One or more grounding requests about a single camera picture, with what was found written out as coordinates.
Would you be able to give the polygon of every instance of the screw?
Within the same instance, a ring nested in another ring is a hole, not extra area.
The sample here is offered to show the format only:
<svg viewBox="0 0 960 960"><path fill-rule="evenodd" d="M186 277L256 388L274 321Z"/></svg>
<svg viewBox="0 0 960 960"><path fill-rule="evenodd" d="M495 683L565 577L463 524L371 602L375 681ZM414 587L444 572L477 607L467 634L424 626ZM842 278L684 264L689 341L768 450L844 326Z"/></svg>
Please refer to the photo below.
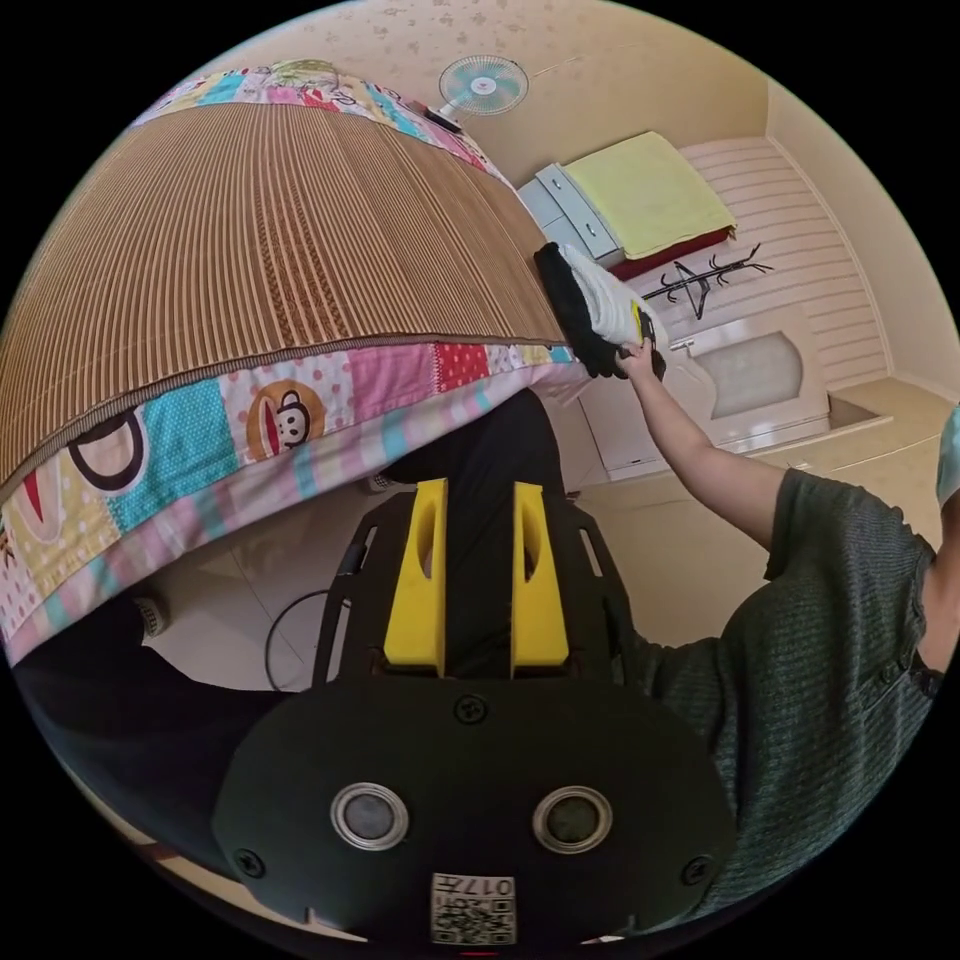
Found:
<svg viewBox="0 0 960 960"><path fill-rule="evenodd" d="M481 697L468 693L453 705L453 715L461 723L483 723L487 716L487 704Z"/></svg>
<svg viewBox="0 0 960 960"><path fill-rule="evenodd" d="M263 861L252 850L237 850L233 855L233 862L242 874L252 880L259 880L267 872Z"/></svg>
<svg viewBox="0 0 960 960"><path fill-rule="evenodd" d="M713 857L694 857L680 872L680 880L685 887L695 887L703 883L710 872Z"/></svg>

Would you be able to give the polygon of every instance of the qr code label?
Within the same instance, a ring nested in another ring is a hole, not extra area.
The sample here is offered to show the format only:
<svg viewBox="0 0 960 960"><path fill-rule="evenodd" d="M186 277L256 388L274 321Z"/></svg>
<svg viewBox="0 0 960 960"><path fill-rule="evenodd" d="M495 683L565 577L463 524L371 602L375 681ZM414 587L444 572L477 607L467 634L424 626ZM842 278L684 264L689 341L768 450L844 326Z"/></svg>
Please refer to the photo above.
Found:
<svg viewBox="0 0 960 960"><path fill-rule="evenodd" d="M434 943L458 947L517 942L513 877L465 877L435 873L430 897Z"/></svg>

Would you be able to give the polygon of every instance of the bamboo mat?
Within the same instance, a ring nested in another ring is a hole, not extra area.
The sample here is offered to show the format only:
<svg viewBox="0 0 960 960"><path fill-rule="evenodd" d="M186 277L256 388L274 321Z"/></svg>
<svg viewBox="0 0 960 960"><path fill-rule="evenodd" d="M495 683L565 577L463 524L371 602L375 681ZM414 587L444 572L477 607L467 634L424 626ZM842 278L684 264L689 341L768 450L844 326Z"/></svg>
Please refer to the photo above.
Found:
<svg viewBox="0 0 960 960"><path fill-rule="evenodd" d="M122 409L251 360L563 335L496 178L362 117L222 104L128 130L61 211L0 339L0 502Z"/></svg>

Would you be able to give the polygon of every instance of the yellow towel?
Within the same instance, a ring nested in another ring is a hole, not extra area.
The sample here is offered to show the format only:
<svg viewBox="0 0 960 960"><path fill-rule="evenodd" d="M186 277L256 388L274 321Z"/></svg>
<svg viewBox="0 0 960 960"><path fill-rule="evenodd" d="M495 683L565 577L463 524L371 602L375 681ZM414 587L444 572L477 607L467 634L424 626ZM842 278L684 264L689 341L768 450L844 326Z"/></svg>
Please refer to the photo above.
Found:
<svg viewBox="0 0 960 960"><path fill-rule="evenodd" d="M737 221L658 133L642 133L564 168L613 229L628 260Z"/></svg>

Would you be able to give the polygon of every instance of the coat rack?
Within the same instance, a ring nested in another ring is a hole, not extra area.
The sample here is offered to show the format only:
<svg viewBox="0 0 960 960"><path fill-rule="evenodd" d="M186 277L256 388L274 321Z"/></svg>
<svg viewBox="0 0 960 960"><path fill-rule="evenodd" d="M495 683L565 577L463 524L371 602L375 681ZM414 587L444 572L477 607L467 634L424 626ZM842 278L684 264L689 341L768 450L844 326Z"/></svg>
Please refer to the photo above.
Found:
<svg viewBox="0 0 960 960"><path fill-rule="evenodd" d="M677 298L674 294L678 290L686 290L687 297L690 299L690 305L693 307L693 311L697 316L698 320L703 319L703 307L707 302L707 294L710 292L710 281L716 280L718 286L723 286L729 281L726 279L728 273L733 273L737 270L745 270L748 267L752 267L754 270L759 270L761 273L768 273L770 270L773 270L773 267L767 266L765 263L754 263L753 258L756 256L757 251L760 249L760 244L758 243L750 253L745 256L742 260L734 260L733 263L727 263L719 265L717 264L717 255L714 254L710 257L710 269L704 273L694 273L688 267L685 267L679 260L674 260L673 265L677 270L677 273L680 274L680 279L675 283L667 283L667 275L663 273L660 275L660 283L663 286L659 290L654 290L653 293L646 294L644 300L652 300L654 297L660 297L666 295L666 298L671 303L676 303ZM694 301L693 293L690 288L696 284L700 288L700 300L699 302Z"/></svg>

